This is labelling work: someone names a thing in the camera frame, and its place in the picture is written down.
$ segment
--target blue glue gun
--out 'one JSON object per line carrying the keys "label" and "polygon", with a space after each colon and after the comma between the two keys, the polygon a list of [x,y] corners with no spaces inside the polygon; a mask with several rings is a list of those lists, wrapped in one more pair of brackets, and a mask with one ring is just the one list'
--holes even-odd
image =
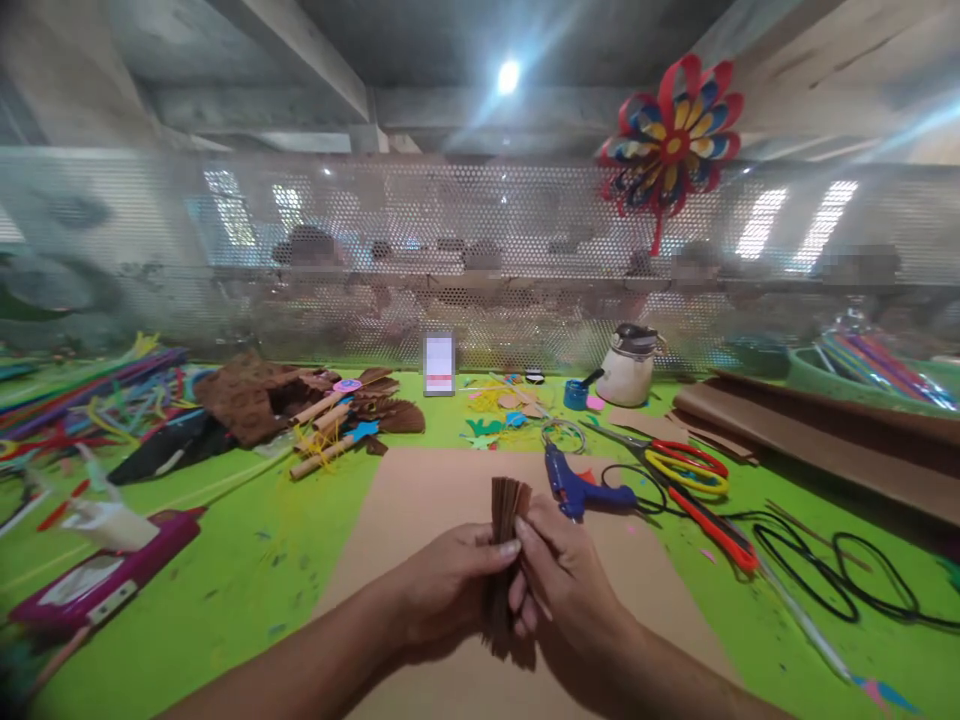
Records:
{"label": "blue glue gun", "polygon": [[583,520],[588,502],[608,508],[634,508],[637,505],[637,496],[626,485],[618,488],[591,485],[574,474],[563,453],[550,441],[547,441],[546,461],[550,488],[560,499],[560,511],[575,522]]}

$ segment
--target person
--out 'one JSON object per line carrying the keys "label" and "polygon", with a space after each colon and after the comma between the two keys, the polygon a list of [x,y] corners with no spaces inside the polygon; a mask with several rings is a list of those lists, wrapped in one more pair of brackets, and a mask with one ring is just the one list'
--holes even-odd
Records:
{"label": "person", "polygon": [[555,624],[574,651],[614,678],[637,716],[787,717],[637,622],[614,594],[586,530],[556,502],[535,497],[516,531],[517,540],[499,546],[491,544],[490,525],[444,533],[161,718],[337,717],[395,653],[476,622],[482,579],[518,559],[509,592],[516,634]]}

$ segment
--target perforated metal screen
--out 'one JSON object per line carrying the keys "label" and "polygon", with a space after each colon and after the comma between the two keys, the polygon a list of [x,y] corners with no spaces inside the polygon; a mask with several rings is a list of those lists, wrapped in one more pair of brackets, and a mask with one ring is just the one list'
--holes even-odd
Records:
{"label": "perforated metal screen", "polygon": [[6,245],[7,287],[80,311],[7,313],[0,331],[24,349],[100,352],[141,329],[214,360],[252,344],[275,359],[417,367],[421,335],[453,330],[465,368],[573,372],[634,321],[667,337],[662,367],[749,370],[855,296],[925,348],[957,339],[951,169],[732,167],[666,223],[658,258],[653,220],[600,198],[608,173],[529,159],[0,150],[0,203],[24,238]]}

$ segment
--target blue cup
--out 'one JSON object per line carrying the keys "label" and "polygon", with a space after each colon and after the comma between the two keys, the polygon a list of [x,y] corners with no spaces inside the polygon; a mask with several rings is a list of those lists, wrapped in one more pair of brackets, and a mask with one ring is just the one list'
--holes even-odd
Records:
{"label": "blue cup", "polygon": [[579,380],[567,380],[563,388],[563,404],[571,410],[586,410],[589,394],[589,385],[585,386]]}

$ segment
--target paper flower decoration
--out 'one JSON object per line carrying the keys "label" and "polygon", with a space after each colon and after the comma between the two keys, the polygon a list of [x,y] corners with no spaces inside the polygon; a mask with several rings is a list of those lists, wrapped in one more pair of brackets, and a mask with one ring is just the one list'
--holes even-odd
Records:
{"label": "paper flower decoration", "polygon": [[[683,76],[682,92],[674,87]],[[620,108],[620,133],[604,144],[601,162],[622,167],[603,197],[656,218],[651,255],[660,253],[663,219],[673,217],[690,193],[708,193],[720,182],[721,165],[740,151],[740,136],[727,129],[743,110],[743,96],[725,96],[733,77],[726,61],[701,72],[700,58],[686,55],[663,76],[657,97],[637,93]]]}

